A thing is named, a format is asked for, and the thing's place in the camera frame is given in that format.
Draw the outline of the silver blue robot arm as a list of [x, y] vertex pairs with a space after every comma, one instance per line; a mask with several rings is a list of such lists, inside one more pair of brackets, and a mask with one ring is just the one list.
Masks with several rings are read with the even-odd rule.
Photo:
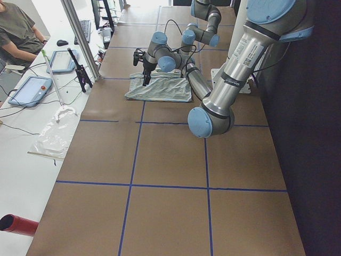
[[144, 85], [157, 67], [164, 72], [178, 69], [201, 100], [188, 114], [191, 132], [200, 138], [223, 134], [234, 124], [231, 106], [267, 48], [276, 42], [306, 39], [314, 28], [315, 1], [248, 1], [243, 36], [229, 60], [220, 68], [215, 85], [210, 86], [190, 57], [194, 41], [215, 47], [221, 13], [210, 1], [193, 1], [191, 15], [207, 21], [202, 30], [187, 26], [182, 49], [173, 51], [165, 33], [153, 34], [147, 51], [134, 53], [134, 64], [143, 63]]
[[220, 41], [220, 36], [217, 34], [218, 25], [221, 22], [219, 9], [210, 1], [192, 1], [191, 15], [198, 20], [205, 21], [206, 28], [200, 27], [197, 23], [189, 23], [182, 34], [179, 53], [189, 55], [194, 42], [216, 47]]

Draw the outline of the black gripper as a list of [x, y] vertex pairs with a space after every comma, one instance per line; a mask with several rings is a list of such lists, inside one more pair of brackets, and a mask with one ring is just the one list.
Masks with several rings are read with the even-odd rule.
[[151, 72], [155, 70], [157, 66], [157, 62], [150, 62], [147, 58], [143, 59], [143, 74], [144, 74], [144, 78], [143, 78], [143, 86], [147, 86], [150, 83], [151, 80]]

